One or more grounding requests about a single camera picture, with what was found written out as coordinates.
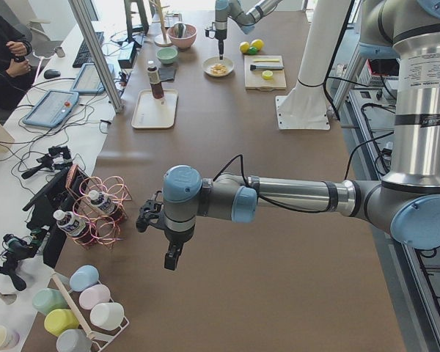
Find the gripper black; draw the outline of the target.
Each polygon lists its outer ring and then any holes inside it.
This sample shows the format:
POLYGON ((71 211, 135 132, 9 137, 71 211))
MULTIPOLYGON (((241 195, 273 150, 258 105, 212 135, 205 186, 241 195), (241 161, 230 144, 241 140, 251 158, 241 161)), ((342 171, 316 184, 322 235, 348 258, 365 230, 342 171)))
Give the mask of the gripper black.
POLYGON ((224 53, 224 40, 218 39, 218 49, 219 49, 219 60, 223 60, 224 53))
POLYGON ((164 258, 164 268, 170 271, 175 271, 184 243, 192 239, 194 230, 186 230, 182 232, 165 230, 164 234, 169 241, 168 251, 164 258))

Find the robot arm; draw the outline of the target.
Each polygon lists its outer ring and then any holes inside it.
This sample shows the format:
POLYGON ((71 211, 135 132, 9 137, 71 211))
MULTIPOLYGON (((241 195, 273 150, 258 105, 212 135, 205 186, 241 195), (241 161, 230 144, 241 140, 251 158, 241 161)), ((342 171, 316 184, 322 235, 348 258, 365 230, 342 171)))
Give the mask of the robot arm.
POLYGON ((412 248, 440 247, 440 1, 366 1, 359 46, 365 57, 399 60, 389 171, 378 181, 333 183, 226 172, 203 178, 190 166, 174 166, 162 188, 166 269, 176 269, 197 217, 247 223, 260 202, 338 212, 412 248))
POLYGON ((257 22, 272 13, 280 0, 264 0, 257 2, 251 9, 245 11, 240 1, 217 0, 215 2, 214 21, 205 30, 208 37, 211 32, 218 42, 219 59, 224 58, 224 41, 227 39, 228 19, 232 19, 245 33, 250 33, 257 22))

